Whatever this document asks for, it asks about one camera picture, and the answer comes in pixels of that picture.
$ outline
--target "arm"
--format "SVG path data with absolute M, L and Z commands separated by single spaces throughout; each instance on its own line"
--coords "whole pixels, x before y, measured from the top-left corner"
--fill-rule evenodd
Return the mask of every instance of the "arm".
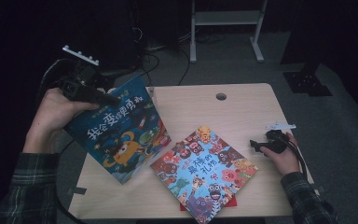
M 97 107 L 71 102 L 59 89 L 47 91 L 27 133 L 9 193 L 1 202 L 0 223 L 56 223 L 56 137 L 76 114 Z
M 290 133 L 287 133 L 287 136 L 289 141 L 297 146 L 296 139 Z M 281 183 L 293 207 L 295 223 L 337 223 L 337 213 L 333 206 L 322 201 L 300 173 L 298 159 L 290 148 L 281 154 L 266 147 L 261 147 L 260 150 L 272 158 L 283 175 Z

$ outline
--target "book cover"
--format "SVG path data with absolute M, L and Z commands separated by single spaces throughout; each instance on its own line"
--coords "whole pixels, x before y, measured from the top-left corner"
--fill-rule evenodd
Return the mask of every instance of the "book cover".
M 85 111 L 64 129 L 121 184 L 129 181 L 171 138 L 140 76 L 109 94 L 117 106 Z
M 199 127 L 150 167 L 199 223 L 210 222 L 257 171 L 207 126 Z

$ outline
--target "sleeve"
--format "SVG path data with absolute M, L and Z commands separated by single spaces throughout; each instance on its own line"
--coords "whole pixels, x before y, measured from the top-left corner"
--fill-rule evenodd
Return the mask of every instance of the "sleeve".
M 0 223 L 56 223 L 58 161 L 58 154 L 20 154 Z
M 300 172 L 284 176 L 281 184 L 293 207 L 293 220 L 297 223 L 338 223 L 334 207 L 319 198 Z

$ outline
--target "children's book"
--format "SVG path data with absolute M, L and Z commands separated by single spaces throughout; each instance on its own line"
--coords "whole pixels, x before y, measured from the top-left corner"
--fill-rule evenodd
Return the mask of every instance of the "children's book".
M 171 138 L 140 76 L 109 94 L 119 105 L 85 111 L 64 129 L 121 184 L 129 181 Z
M 207 126 L 199 127 L 150 167 L 199 223 L 210 222 L 257 171 Z

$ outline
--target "blue book cover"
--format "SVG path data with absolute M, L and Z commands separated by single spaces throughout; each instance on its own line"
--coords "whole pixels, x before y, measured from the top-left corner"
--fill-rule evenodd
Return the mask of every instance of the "blue book cover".
M 140 76 L 109 94 L 119 98 L 120 104 L 85 111 L 64 129 L 124 184 L 171 138 Z
M 199 127 L 150 167 L 186 210 L 204 224 L 258 169 L 207 126 Z

